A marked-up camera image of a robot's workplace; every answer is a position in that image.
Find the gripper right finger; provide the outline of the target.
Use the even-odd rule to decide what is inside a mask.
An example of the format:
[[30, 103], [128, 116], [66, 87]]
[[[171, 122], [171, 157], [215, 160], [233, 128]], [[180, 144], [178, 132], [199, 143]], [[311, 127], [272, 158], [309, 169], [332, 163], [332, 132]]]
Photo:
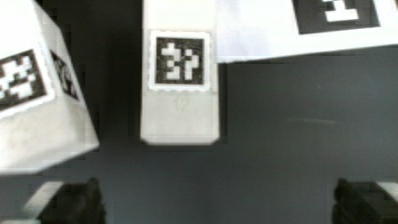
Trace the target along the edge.
[[398, 224], [398, 183], [338, 180], [332, 224]]

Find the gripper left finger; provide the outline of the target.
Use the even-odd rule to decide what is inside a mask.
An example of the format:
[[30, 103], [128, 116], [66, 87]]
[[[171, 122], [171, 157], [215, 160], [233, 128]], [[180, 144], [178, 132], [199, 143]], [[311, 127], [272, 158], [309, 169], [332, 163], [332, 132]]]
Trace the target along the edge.
[[107, 224], [100, 181], [48, 181], [21, 208], [21, 217], [34, 224]]

